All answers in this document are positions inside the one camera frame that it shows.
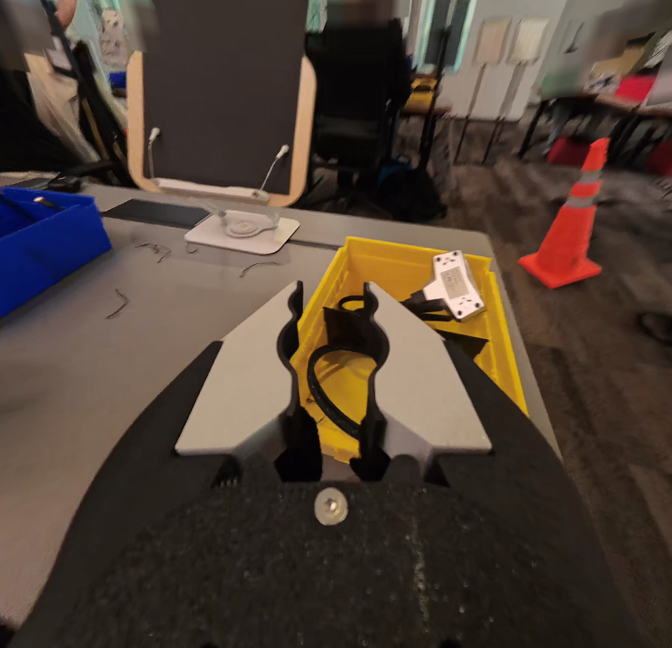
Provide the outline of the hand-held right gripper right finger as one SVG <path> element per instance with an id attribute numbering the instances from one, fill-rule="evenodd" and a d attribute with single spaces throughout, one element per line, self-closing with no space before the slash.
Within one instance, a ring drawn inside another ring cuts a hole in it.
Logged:
<path id="1" fill-rule="evenodd" d="M 364 283 L 365 353 L 374 360 L 359 429 L 357 476 L 378 481 L 408 456 L 421 475 L 447 454 L 488 455 L 492 442 L 448 346 L 378 284 Z"/>

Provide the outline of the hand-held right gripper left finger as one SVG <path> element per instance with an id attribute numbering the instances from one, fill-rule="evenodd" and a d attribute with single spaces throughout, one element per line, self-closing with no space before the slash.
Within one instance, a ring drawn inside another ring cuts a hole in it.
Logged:
<path id="1" fill-rule="evenodd" d="M 316 422 L 300 402 L 291 360 L 304 286 L 295 281 L 224 336 L 175 444 L 182 457 L 269 461 L 283 481 L 319 481 Z"/>

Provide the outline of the black hdmi switch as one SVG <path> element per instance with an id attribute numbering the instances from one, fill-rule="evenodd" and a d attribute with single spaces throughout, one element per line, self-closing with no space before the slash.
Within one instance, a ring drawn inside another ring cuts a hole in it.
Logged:
<path id="1" fill-rule="evenodd" d="M 461 251 L 450 251 L 433 257 L 432 266 L 433 277 L 422 289 L 426 301 L 441 304 L 459 322 L 485 312 L 481 293 Z"/>

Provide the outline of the yellow plastic bin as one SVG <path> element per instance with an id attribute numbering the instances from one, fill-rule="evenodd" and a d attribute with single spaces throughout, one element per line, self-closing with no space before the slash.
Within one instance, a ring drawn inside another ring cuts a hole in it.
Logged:
<path id="1" fill-rule="evenodd" d="M 368 379 L 374 360 L 337 352 L 325 356 L 311 369 L 312 352 L 327 343 L 323 309 L 364 306 L 364 283 L 378 284 L 415 316 L 445 315 L 434 327 L 487 339 L 482 352 L 470 359 L 446 341 L 458 374 L 492 442 L 488 455 L 445 454 L 448 457 L 487 459 L 496 451 L 495 434 L 487 431 L 487 417 L 502 415 L 504 406 L 525 419 L 527 407 L 491 258 L 464 255 L 485 312 L 459 322 L 441 304 L 426 301 L 422 289 L 433 277 L 436 249 L 349 237 L 328 267 L 298 323 L 300 345 L 292 359 L 299 376 L 301 404 L 315 419 L 323 452 L 342 462 L 359 457 L 359 429 L 367 404 Z"/>

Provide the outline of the blue plastic bin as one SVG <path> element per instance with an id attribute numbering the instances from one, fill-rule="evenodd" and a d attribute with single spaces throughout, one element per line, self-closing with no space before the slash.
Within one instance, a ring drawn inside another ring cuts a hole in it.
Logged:
<path id="1" fill-rule="evenodd" d="M 112 249 L 94 197 L 1 189 L 1 317 Z"/>

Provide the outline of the black bin divider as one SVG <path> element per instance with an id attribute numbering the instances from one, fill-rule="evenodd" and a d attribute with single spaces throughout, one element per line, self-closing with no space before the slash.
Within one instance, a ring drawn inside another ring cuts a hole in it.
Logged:
<path id="1" fill-rule="evenodd" d="M 374 360 L 378 366 L 386 358 L 382 340 L 374 332 L 374 325 L 370 314 L 364 307 L 347 308 L 340 305 L 337 308 L 323 309 L 324 324 L 327 331 L 327 343 L 315 349 L 309 358 L 309 365 L 314 369 L 317 362 L 325 356 L 337 352 L 345 352 L 365 356 Z M 420 321 L 441 336 L 443 341 L 449 341 L 458 346 L 470 359 L 474 360 L 484 349 L 488 340 L 462 335 L 443 330 L 431 325 L 432 321 L 447 321 L 448 317 L 433 313 L 420 313 Z"/>

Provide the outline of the orange traffic cone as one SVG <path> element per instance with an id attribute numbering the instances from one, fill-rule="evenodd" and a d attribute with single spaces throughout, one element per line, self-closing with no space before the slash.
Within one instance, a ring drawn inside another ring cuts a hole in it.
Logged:
<path id="1" fill-rule="evenodd" d="M 539 249 L 522 257 L 519 265 L 553 290 L 601 274 L 601 266 L 587 257 L 601 190 L 601 174 L 610 138 L 593 142 L 581 174 L 560 207 Z"/>

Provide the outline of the black office chair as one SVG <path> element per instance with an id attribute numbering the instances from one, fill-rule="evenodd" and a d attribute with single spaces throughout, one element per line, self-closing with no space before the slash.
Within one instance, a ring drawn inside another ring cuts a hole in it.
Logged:
<path id="1" fill-rule="evenodd" d="M 337 174 L 337 190 L 305 202 L 311 210 L 369 200 L 389 161 L 399 114 L 411 92 L 411 68 L 397 18 L 352 26 L 326 24 L 306 35 L 316 75 L 309 172 Z"/>

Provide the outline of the wooden-framed black book stand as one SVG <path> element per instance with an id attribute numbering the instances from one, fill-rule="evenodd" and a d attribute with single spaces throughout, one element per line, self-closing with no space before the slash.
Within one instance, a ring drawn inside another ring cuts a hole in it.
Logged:
<path id="1" fill-rule="evenodd" d="M 143 191 L 267 208 L 307 186 L 315 70 L 305 56 L 309 0 L 151 0 L 155 27 L 127 68 L 128 168 Z"/>

